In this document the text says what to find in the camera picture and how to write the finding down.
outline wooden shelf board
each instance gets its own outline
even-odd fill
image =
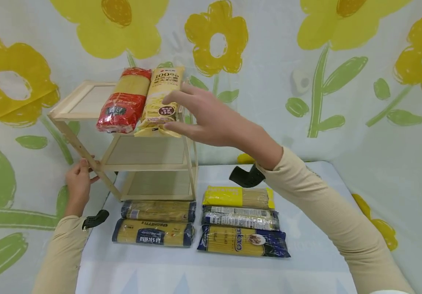
[[[97,120],[115,82],[84,81],[51,111],[54,120]]]
[[[188,170],[132,171],[121,194],[121,200],[193,200]]]
[[[183,140],[115,135],[102,159],[108,171],[188,170]]]

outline wooden shelf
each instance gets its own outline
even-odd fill
[[[188,170],[182,138],[116,134],[102,159],[104,171]]]
[[[196,143],[192,140],[113,134],[113,140],[98,164],[69,128],[67,122],[72,120],[96,121],[115,85],[115,82],[84,81],[56,105],[48,117],[79,155],[88,160],[118,200],[195,200],[198,156]],[[184,121],[184,111],[180,107],[179,121]],[[115,187],[106,171],[129,172],[122,191]]]
[[[86,80],[56,105],[51,117],[54,120],[97,120],[115,85],[115,82]]]
[[[196,185],[198,168],[193,167],[192,170]],[[125,180],[120,200],[194,201],[195,198],[187,170],[132,171]]]

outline hand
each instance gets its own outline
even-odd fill
[[[197,125],[171,122],[165,128],[183,134],[196,142],[213,146],[239,148],[243,137],[260,128],[220,102],[212,93],[183,83],[180,91],[168,94],[163,103],[177,102],[195,117]]]
[[[82,216],[85,205],[89,201],[90,185],[99,179],[98,176],[90,179],[91,171],[92,169],[89,167],[88,161],[82,158],[66,173],[69,201],[64,216]]]
[[[197,124],[175,121],[165,124],[166,129],[196,142],[238,148],[267,170],[273,170],[281,160],[282,147],[262,127],[230,109],[212,93],[183,83],[180,91],[171,92],[162,103],[171,102],[187,108]]]

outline left hand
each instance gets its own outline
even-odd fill
[[[90,179],[91,171],[88,161],[82,158],[66,173],[69,202],[64,216],[82,216],[85,205],[89,201],[90,185],[99,179],[98,176]]]

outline red pasta package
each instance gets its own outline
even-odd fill
[[[146,103],[151,69],[126,68],[113,93],[102,107],[97,122],[100,132],[130,133],[136,127]]]

